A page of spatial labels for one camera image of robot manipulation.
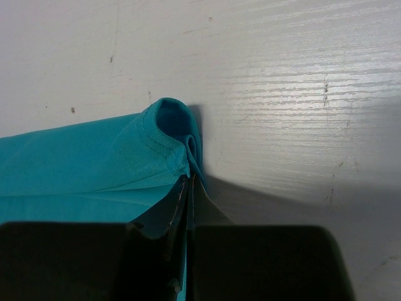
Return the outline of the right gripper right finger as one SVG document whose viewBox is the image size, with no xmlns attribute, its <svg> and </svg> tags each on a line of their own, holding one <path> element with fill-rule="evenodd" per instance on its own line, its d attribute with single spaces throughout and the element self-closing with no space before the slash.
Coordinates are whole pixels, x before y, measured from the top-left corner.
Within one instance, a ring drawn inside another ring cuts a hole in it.
<svg viewBox="0 0 401 301">
<path fill-rule="evenodd" d="M 338 243 L 313 225 L 234 224 L 197 176 L 187 195 L 189 300 L 354 300 Z"/>
</svg>

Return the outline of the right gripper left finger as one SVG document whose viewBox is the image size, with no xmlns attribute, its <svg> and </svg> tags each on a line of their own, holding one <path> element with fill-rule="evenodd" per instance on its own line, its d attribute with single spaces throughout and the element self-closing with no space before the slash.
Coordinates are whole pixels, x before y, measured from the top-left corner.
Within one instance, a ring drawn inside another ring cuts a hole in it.
<svg viewBox="0 0 401 301">
<path fill-rule="evenodd" d="M 1 299 L 176 300 L 188 185 L 181 177 L 128 223 L 4 223 Z"/>
</svg>

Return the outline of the teal t-shirt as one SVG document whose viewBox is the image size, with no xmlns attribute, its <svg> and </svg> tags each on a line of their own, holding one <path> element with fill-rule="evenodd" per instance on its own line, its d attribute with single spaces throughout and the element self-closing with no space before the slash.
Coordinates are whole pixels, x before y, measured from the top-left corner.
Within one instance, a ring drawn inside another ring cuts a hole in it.
<svg viewBox="0 0 401 301">
<path fill-rule="evenodd" d="M 202 177 L 201 139 L 192 112 L 173 98 L 137 114 L 3 137 L 1 226 L 128 223 L 192 176 Z"/>
</svg>

